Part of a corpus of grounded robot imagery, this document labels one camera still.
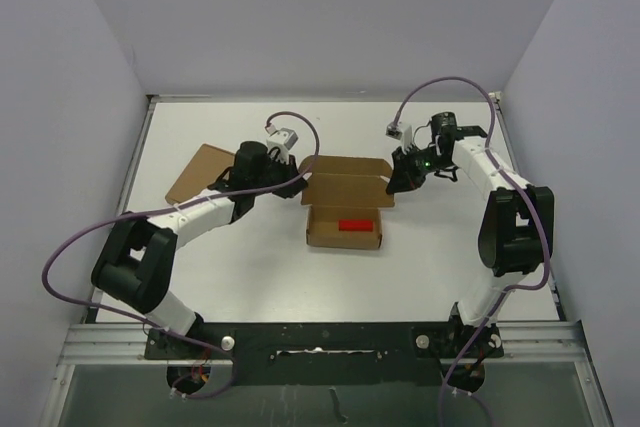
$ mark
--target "metal frame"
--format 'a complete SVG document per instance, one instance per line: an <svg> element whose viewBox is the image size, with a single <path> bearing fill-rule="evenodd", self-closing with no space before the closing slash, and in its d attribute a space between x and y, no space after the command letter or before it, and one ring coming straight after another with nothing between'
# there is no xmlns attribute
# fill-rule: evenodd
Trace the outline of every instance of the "metal frame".
<svg viewBox="0 0 640 427"><path fill-rule="evenodd" d="M151 98L117 205L118 214L122 213L126 208L156 104L159 102L210 102L216 100L220 101L221 99L215 99L210 96L156 96ZM505 136L511 160L514 167L517 168L508 131L504 125L500 109L498 109L498 120ZM101 298L102 292L96 289L92 300L100 302ZM593 365L589 361L583 331L579 324L562 321L503 322L499 323L498 327L505 356L500 359L486 359L486 363L573 362L593 425L595 427L611 427L613 425ZM138 324L72 325L69 328L67 339L61 352L53 384L41 417L40 427L57 427L59 425L76 365L141 366L190 365L192 363L191 361L145 360L146 342L147 335ZM472 359L463 360L463 362L469 361L472 361ZM442 362L446 364L447 359L442 359ZM230 362L217 360L213 361L213 363L224 365Z"/></svg>

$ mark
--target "open cardboard box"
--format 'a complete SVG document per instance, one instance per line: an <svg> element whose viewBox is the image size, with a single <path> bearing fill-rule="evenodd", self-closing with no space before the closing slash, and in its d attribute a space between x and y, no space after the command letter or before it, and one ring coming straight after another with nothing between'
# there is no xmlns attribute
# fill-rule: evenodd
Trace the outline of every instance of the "open cardboard box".
<svg viewBox="0 0 640 427"><path fill-rule="evenodd" d="M307 168L312 157L300 164ZM395 205L385 189L392 169L383 159L321 155L313 165L302 205L309 205L307 244L315 247L376 250L382 244L381 207ZM373 231L339 229L340 220L371 220Z"/></svg>
<svg viewBox="0 0 640 427"><path fill-rule="evenodd" d="M181 203L202 192L233 165L234 154L208 144L200 146L173 184L165 199ZM312 157L302 161L305 169ZM309 187L302 192L302 205L309 205L307 244L315 247L376 250L382 243L381 207L393 207L387 195L392 169L383 159L321 155L313 165ZM371 232L346 232L340 220L371 220Z"/></svg>

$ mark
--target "gray wall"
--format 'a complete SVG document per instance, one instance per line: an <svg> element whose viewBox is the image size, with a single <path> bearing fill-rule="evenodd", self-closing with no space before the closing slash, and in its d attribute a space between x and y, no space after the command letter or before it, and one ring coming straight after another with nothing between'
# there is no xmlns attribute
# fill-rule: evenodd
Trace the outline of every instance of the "gray wall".
<svg viewBox="0 0 640 427"><path fill-rule="evenodd" d="M527 175L557 196L554 268L616 426L640 418L640 0L555 0L505 90Z"/></svg>
<svg viewBox="0 0 640 427"><path fill-rule="evenodd" d="M502 88L552 1L96 0L147 93L376 99Z"/></svg>
<svg viewBox="0 0 640 427"><path fill-rule="evenodd" d="M0 424L37 424L67 327L42 264L113 213L146 99L93 0L0 0ZM55 285L87 295L100 235Z"/></svg>

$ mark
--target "white tabletop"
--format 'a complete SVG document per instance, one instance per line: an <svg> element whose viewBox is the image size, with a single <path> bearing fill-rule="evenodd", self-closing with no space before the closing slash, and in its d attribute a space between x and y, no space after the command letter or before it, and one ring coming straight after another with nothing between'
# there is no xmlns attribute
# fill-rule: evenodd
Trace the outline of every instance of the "white tabletop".
<svg viewBox="0 0 640 427"><path fill-rule="evenodd" d="M128 210L165 207L164 196L203 143L235 152L244 140L264 141L264 121L279 110L307 116L320 134L321 153L382 157L397 142L385 136L397 103L210 103L156 105L133 183ZM402 117L414 128L445 110L459 125L488 128L482 103L414 103ZM278 118L300 140L298 161L313 137L296 119ZM416 141L426 145L429 129ZM493 146L509 159L502 132ZM452 183L429 176L417 192L396 195L382 211L378 251L313 248L305 243L307 207L300 198L261 196L237 223L215 229L178 251L171 290L210 322L445 321L474 272L484 269L476 246L485 202L460 174ZM534 284L542 268L525 279ZM104 295L103 302L126 308ZM122 322L100 311L99 322ZM558 320L548 288L515 292L499 320Z"/></svg>

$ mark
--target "box flap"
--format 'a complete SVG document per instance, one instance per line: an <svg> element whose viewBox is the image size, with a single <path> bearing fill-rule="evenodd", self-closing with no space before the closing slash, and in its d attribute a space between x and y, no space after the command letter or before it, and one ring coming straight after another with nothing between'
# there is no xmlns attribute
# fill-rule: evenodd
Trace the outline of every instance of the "box flap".
<svg viewBox="0 0 640 427"><path fill-rule="evenodd" d="M212 145L202 144L175 181L165 200L181 203L211 185L224 169L233 165L235 155Z"/></svg>
<svg viewBox="0 0 640 427"><path fill-rule="evenodd" d="M300 170L309 165L308 157ZM309 187L302 191L302 205L347 207L393 207L392 195L387 195L387 180L391 166L383 159L360 157L318 157L308 179Z"/></svg>

